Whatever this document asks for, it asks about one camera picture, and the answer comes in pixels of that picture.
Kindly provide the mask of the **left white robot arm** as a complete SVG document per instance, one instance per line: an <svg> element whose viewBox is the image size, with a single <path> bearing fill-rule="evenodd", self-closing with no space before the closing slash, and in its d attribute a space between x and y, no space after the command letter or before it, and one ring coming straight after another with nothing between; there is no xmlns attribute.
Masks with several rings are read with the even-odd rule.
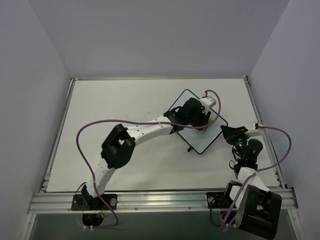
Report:
<svg viewBox="0 0 320 240"><path fill-rule="evenodd" d="M81 190L83 204L90 210L100 206L100 196L104 194L107 183L117 169L130 161L138 145L186 129L206 129L213 123L210 121L210 108L215 104L216 100L209 97L191 97L182 106L168 110L146 124L116 125L101 145L101 159L96 169L91 171L92 179Z"/></svg>

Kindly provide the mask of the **small black-framed whiteboard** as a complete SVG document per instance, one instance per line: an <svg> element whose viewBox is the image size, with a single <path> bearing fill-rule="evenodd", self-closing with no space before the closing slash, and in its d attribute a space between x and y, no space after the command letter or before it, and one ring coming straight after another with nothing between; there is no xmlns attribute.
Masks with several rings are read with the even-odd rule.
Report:
<svg viewBox="0 0 320 240"><path fill-rule="evenodd" d="M190 98L199 100L189 89L185 89L175 102L171 105L169 110L175 107L182 107L183 104ZM194 150L197 154L203 154L207 148L222 134L221 126L228 126L228 122L220 115L219 118L207 128L206 131L198 129L185 128L178 131L177 134Z"/></svg>

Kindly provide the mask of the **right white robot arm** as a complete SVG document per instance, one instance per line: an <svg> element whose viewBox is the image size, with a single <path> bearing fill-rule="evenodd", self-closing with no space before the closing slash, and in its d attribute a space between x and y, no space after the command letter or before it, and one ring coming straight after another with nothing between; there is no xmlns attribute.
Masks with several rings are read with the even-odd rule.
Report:
<svg viewBox="0 0 320 240"><path fill-rule="evenodd" d="M237 179L222 193L223 203L229 206L222 219L220 231L230 227L251 233L266 240L277 234L282 197L272 192L259 176L258 156L263 144L254 136L262 129L256 124L252 131L246 127L221 126L225 141L238 156L233 171Z"/></svg>

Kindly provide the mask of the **yellow bone-shaped eraser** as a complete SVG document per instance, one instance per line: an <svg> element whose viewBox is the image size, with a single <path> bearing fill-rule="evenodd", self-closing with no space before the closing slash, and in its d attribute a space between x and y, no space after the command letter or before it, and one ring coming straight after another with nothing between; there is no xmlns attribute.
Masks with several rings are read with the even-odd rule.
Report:
<svg viewBox="0 0 320 240"><path fill-rule="evenodd" d="M212 119L212 118L209 118L207 124L210 126L210 125L212 124L212 122L213 122L213 119ZM207 129L208 129L208 128L205 127L205 128L203 128L201 131L202 131L202 132L205 132Z"/></svg>

